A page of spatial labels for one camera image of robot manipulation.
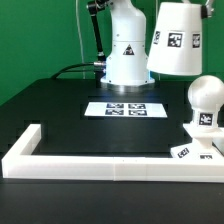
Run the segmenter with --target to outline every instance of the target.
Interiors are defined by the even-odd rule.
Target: black tabletop
[[[170,157],[191,141],[188,82],[159,82],[142,93],[96,88],[94,80],[42,79],[0,107],[3,157],[31,123],[34,154]],[[168,118],[86,117],[89,102],[162,103]],[[223,109],[219,124],[224,126]],[[0,223],[222,223],[224,185],[0,179]]]

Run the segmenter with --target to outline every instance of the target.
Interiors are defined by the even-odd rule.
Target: green wall
[[[96,47],[87,2],[80,0],[79,8],[84,58],[89,62],[96,60]],[[132,2],[147,17],[148,52],[155,24],[155,0]],[[191,2],[204,4],[206,0]],[[48,78],[67,65],[81,62],[75,0],[1,0],[0,5],[0,104],[35,80]],[[224,1],[216,0],[214,6],[214,16],[203,22],[203,71],[224,79]],[[109,10],[101,12],[98,18],[108,55],[111,51]],[[174,76],[161,78],[178,79]]]

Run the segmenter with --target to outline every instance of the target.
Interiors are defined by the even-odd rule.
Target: white spherical object
[[[201,76],[190,85],[188,99],[192,109],[203,112],[219,111],[224,104],[224,84],[217,77]]]

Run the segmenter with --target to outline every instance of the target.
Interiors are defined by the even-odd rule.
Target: white border frame
[[[31,124],[2,159],[4,178],[224,182],[224,159],[31,155],[41,125]]]

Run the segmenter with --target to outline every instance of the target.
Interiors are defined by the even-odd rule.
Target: printed marker sheet
[[[85,116],[166,118],[167,114],[159,103],[89,102]]]

